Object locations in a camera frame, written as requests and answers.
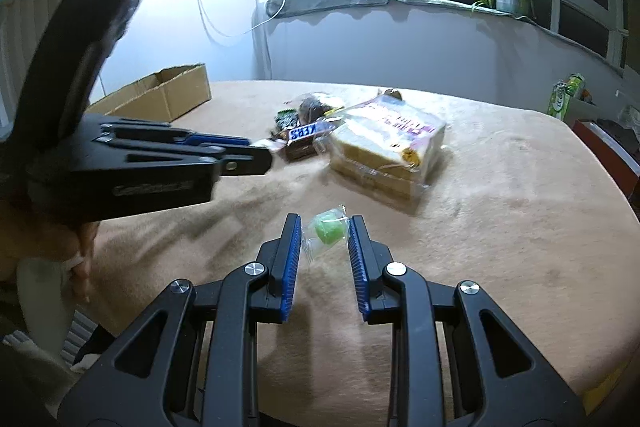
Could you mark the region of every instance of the green candy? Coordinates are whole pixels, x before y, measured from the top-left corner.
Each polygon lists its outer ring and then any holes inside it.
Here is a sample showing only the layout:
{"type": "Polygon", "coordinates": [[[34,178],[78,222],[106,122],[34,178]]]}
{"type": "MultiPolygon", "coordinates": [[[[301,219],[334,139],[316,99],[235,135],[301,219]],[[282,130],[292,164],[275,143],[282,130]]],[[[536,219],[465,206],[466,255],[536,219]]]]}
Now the green candy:
{"type": "Polygon", "coordinates": [[[347,220],[343,216],[336,216],[329,210],[316,216],[316,234],[318,239],[330,247],[347,235],[347,220]]]}

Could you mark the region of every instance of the plant pot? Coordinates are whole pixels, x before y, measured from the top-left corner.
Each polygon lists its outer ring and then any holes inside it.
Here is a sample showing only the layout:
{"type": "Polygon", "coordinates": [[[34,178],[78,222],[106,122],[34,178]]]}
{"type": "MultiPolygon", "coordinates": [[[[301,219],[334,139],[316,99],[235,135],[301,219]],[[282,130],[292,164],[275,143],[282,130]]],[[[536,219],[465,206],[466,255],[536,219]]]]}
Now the plant pot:
{"type": "Polygon", "coordinates": [[[526,2],[521,0],[495,0],[495,9],[514,15],[527,15],[529,10],[526,2]]]}

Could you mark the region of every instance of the window sill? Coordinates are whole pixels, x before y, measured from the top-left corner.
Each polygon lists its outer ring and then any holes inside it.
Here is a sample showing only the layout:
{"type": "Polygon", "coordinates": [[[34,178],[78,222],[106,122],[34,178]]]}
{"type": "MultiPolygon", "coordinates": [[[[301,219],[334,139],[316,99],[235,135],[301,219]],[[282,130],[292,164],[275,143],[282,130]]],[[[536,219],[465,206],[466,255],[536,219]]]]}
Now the window sill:
{"type": "MultiPolygon", "coordinates": [[[[306,15],[309,13],[331,11],[343,8],[385,6],[390,2],[399,2],[403,4],[410,4],[412,6],[438,6],[443,9],[471,12],[471,6],[469,4],[462,4],[459,2],[448,0],[286,0],[284,7],[279,13],[278,10],[280,9],[280,7],[282,7],[282,0],[268,0],[265,6],[265,10],[269,17],[273,17],[277,13],[277,18],[284,19],[288,17],[299,17],[301,15],[306,15]]],[[[559,39],[562,42],[582,49],[587,54],[590,54],[592,57],[597,58],[602,63],[606,64],[620,77],[622,77],[624,74],[623,68],[614,66],[606,58],[598,55],[596,52],[588,49],[582,44],[572,41],[571,39],[563,37],[562,35],[559,35],[557,33],[553,33],[551,30],[543,28],[528,17],[517,16],[510,13],[500,12],[498,10],[483,7],[476,8],[475,12],[497,17],[509,17],[515,20],[522,21],[524,23],[531,24],[555,39],[559,39]]]]}

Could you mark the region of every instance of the white radiator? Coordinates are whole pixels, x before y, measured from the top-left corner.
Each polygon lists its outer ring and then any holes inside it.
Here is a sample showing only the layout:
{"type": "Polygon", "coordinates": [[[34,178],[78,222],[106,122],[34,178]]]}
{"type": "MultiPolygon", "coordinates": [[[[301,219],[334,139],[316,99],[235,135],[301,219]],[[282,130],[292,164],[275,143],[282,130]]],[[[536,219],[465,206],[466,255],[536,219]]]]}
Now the white radiator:
{"type": "Polygon", "coordinates": [[[14,119],[40,37],[60,0],[0,0],[0,124],[14,119]]]}

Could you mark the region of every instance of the person's hand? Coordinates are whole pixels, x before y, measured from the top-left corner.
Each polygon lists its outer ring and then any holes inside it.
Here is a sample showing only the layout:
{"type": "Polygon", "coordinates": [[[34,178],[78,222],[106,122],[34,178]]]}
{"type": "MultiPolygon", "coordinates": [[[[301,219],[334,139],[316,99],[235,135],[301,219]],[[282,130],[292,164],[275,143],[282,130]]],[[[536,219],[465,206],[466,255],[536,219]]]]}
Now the person's hand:
{"type": "Polygon", "coordinates": [[[44,216],[0,201],[0,280],[14,276],[20,259],[43,257],[68,261],[79,255],[81,261],[72,270],[71,283],[76,296],[85,298],[97,232],[98,223],[88,223],[73,231],[44,216]]]}

